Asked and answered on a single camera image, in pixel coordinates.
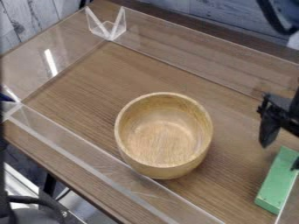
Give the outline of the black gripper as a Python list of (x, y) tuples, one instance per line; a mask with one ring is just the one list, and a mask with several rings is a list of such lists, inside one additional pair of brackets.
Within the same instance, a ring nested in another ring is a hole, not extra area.
[[(299, 136), (299, 88), (294, 97), (265, 93), (263, 102), (258, 106), (261, 114), (259, 143), (266, 148), (275, 140), (281, 129)], [(299, 157), (294, 161), (293, 170), (299, 170)]]

